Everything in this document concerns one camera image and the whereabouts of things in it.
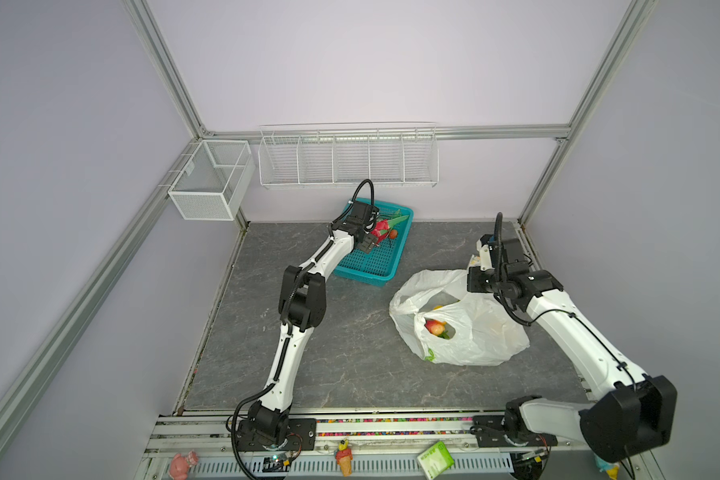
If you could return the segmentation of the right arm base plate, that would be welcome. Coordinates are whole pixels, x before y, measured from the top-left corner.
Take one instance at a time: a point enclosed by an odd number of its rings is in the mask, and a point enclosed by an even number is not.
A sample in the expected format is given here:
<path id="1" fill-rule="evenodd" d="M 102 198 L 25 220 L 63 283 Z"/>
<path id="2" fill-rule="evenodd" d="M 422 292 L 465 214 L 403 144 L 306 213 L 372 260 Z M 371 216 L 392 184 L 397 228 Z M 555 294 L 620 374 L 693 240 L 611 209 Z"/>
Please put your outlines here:
<path id="1" fill-rule="evenodd" d="M 538 434 L 523 427 L 511 426 L 503 414 L 482 414 L 472 418 L 469 428 L 481 448 L 489 447 L 554 447 L 558 439 L 554 435 Z"/>

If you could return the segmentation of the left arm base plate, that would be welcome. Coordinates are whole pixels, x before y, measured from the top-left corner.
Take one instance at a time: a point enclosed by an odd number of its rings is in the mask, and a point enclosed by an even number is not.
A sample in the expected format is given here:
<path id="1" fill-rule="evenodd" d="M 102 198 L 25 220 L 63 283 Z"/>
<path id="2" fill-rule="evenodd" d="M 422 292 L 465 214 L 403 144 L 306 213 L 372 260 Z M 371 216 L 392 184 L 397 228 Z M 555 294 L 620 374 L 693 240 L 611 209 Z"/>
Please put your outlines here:
<path id="1" fill-rule="evenodd" d="M 275 426 L 240 420 L 232 444 L 241 452 L 312 451 L 317 439 L 315 418 L 289 418 Z"/>

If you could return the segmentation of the white plastic bag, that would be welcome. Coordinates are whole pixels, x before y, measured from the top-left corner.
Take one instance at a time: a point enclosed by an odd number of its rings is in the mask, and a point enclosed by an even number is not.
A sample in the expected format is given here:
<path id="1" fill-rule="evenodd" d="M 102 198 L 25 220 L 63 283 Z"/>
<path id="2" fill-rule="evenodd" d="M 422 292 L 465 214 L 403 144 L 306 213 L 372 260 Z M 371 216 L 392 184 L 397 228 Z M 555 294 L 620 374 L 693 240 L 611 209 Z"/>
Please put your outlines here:
<path id="1" fill-rule="evenodd" d="M 423 270 L 394 294 L 389 315 L 402 340 L 422 360 L 457 366 L 497 366 L 528 349 L 524 328 L 489 294 L 466 290 L 465 270 Z M 449 340 L 425 321 L 445 322 Z"/>

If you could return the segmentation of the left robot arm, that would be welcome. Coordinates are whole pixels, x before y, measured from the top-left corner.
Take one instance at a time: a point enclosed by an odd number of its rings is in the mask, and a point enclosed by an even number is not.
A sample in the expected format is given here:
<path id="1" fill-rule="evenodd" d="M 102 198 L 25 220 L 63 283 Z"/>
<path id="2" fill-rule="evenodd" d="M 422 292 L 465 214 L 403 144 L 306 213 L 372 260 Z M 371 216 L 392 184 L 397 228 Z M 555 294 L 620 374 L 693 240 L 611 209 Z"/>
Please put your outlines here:
<path id="1" fill-rule="evenodd" d="M 364 179 L 330 223 L 326 240 L 306 261 L 287 267 L 278 303 L 280 334 L 263 390 L 241 400 L 227 421 L 236 445 L 248 433 L 277 447 L 286 443 L 296 377 L 306 345 L 327 310 L 327 280 L 378 222 L 375 186 Z"/>

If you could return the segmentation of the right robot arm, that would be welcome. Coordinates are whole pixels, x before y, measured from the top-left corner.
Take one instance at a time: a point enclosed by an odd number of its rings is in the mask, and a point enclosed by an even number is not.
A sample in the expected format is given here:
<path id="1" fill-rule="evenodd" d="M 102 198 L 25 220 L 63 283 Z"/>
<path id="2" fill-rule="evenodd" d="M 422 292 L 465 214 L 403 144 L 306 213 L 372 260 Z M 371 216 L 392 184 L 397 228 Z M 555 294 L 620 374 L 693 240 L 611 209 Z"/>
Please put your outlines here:
<path id="1" fill-rule="evenodd" d="M 503 217 L 478 244 L 479 263 L 468 269 L 467 290 L 493 296 L 509 318 L 539 326 L 583 377 L 586 404 L 529 395 L 507 403 L 503 433 L 514 445 L 552 435 L 582 442 L 609 463 L 669 443 L 678 392 L 664 376 L 650 376 L 617 349 L 575 306 L 547 270 L 535 270 L 522 243 L 503 236 Z"/>

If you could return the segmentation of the fake peach with leaves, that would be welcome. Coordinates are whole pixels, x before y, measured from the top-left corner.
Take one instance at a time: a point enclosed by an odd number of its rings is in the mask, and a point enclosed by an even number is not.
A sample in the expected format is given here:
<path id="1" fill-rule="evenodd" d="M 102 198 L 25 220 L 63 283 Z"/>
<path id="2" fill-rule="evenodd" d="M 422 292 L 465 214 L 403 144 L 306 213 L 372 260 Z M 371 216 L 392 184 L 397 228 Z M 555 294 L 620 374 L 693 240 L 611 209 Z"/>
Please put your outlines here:
<path id="1" fill-rule="evenodd" d="M 448 333 L 448 327 L 445 322 L 441 322 L 434 319 L 427 319 L 425 321 L 425 328 L 427 331 L 438 338 L 449 340 L 450 335 Z"/>

